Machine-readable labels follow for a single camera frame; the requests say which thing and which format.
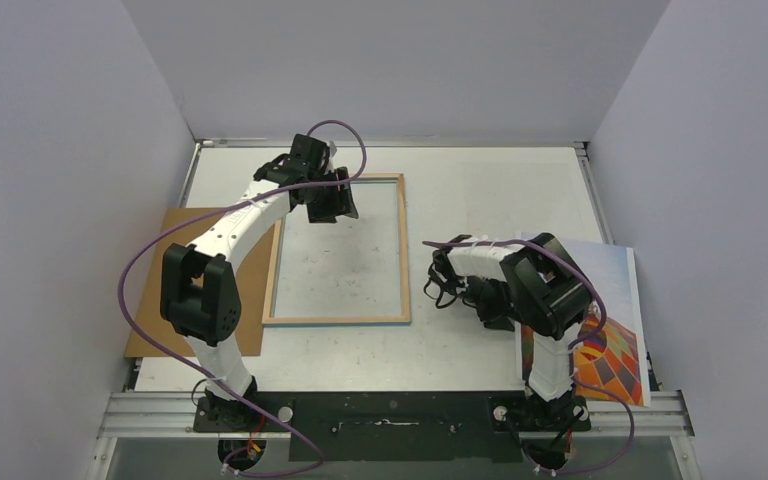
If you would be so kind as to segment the blue wooden picture frame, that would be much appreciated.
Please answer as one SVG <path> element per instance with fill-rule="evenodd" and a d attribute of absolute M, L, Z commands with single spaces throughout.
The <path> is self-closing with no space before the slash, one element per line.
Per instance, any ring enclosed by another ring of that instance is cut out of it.
<path fill-rule="evenodd" d="M 365 174 L 351 189 L 356 219 L 311 223 L 299 207 L 276 223 L 264 326 L 410 323 L 404 177 Z"/>

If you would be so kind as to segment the hot air balloon photo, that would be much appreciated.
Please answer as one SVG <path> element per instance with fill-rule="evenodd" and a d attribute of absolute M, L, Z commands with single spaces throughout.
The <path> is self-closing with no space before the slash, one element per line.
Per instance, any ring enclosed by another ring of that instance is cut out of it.
<path fill-rule="evenodd" d="M 628 247 L 562 238 L 607 308 L 607 321 L 574 353 L 575 378 L 633 406 L 651 405 L 634 252 Z"/>

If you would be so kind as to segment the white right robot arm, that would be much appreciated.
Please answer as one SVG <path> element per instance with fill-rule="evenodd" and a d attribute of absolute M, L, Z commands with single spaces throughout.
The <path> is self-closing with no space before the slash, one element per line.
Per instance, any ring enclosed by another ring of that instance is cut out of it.
<path fill-rule="evenodd" d="M 492 310 L 532 330 L 532 366 L 526 385 L 528 421 L 553 427 L 565 415 L 564 395 L 574 388 L 572 355 L 584 341 L 580 324 L 589 307 L 604 302 L 560 241 L 541 233 L 531 240 L 489 240 L 461 235 L 447 242 L 426 240 L 434 249 L 429 273 L 442 292 L 467 292 L 470 279 L 502 290 Z"/>

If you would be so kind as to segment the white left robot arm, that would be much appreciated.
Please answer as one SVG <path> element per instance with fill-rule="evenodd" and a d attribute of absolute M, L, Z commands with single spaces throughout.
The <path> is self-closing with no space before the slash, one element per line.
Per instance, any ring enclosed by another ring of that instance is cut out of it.
<path fill-rule="evenodd" d="M 242 431 L 257 420 L 257 385 L 235 330 L 243 302 L 236 272 L 261 237 L 296 207 L 311 223 L 357 218 L 345 167 L 332 163 L 333 145 L 294 137 L 289 152 L 258 168 L 238 200 L 187 245 L 172 243 L 162 257 L 160 314 L 183 336 L 205 369 L 210 413 Z"/>

